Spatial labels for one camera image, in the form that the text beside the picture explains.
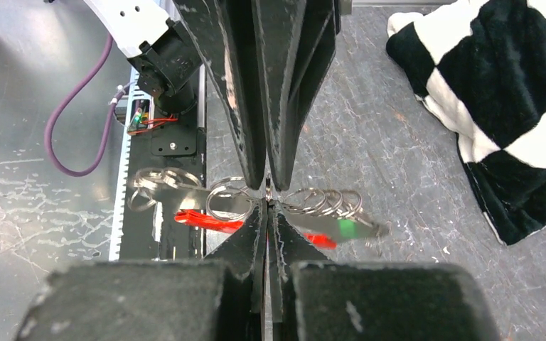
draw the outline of towel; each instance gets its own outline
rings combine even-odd
[[[458,0],[388,20],[388,55],[448,129],[501,243],[546,226],[546,0]]]

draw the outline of cable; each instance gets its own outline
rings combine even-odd
[[[81,176],[88,175],[97,168],[97,166],[100,164],[100,162],[101,162],[101,160],[103,158],[103,155],[104,155],[104,152],[105,152],[105,147],[107,145],[107,139],[109,137],[109,129],[110,129],[110,126],[112,124],[112,117],[114,116],[113,112],[116,109],[116,102],[117,101],[112,100],[112,102],[109,105],[109,110],[108,110],[108,113],[107,113],[107,118],[106,118],[106,122],[105,122],[105,127],[104,127],[104,131],[103,131],[99,151],[97,152],[97,155],[95,156],[95,161],[93,162],[93,164],[91,166],[89,166],[89,168],[87,168],[85,170],[82,170],[82,171],[76,171],[76,170],[71,170],[69,168],[66,168],[58,160],[58,157],[55,155],[55,152],[53,151],[53,140],[52,140],[52,138],[53,138],[53,130],[55,128],[55,123],[60,118],[60,115],[62,114],[64,109],[67,107],[67,105],[78,94],[78,92],[80,92],[80,90],[82,90],[91,81],[91,79],[93,79],[93,77],[95,77],[95,75],[101,70],[102,66],[104,65],[105,61],[107,60],[109,52],[112,50],[113,42],[114,42],[114,39],[112,38],[112,36],[110,34],[108,34],[107,35],[107,40],[106,40],[106,43],[105,43],[105,46],[104,46],[104,50],[102,52],[102,55],[101,55],[100,59],[97,61],[97,64],[91,69],[91,71],[89,71],[87,76],[85,76],[85,78],[83,78],[78,83],[78,85],[76,85],[76,87],[74,87],[74,89],[72,89],[70,94],[68,94],[62,100],[62,102],[55,108],[55,110],[53,110],[53,112],[51,113],[51,116],[49,117],[49,120],[47,121],[47,126],[45,127],[45,133],[44,133],[44,137],[43,137],[43,143],[45,144],[45,151],[47,152],[47,155],[48,155],[49,159],[51,160],[51,162],[53,163],[53,165],[55,165],[55,167],[58,170],[60,170],[62,173],[66,174],[66,175],[74,176],[74,177],[77,177],[77,178],[79,178]],[[121,91],[121,92],[116,93],[114,98],[117,99],[117,100],[120,100],[122,98],[122,96],[124,96],[124,92]]]

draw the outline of checkered cloth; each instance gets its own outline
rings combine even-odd
[[[500,242],[546,226],[546,0],[458,0],[388,21],[388,55],[458,135]]]

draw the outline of orange object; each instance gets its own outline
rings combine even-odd
[[[203,215],[202,213],[194,210],[181,210],[175,216],[175,221],[189,226],[200,227],[202,229],[211,229],[213,231],[228,234],[232,234],[233,232],[237,231],[244,224],[244,222],[221,222],[210,215]],[[311,241],[311,243],[324,249],[335,249],[337,245],[335,241],[325,234],[305,233],[304,236]]]

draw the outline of green sticker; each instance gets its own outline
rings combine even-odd
[[[356,238],[357,232],[355,231],[355,222],[352,220],[341,219],[338,221],[340,227],[340,234],[345,238]]]

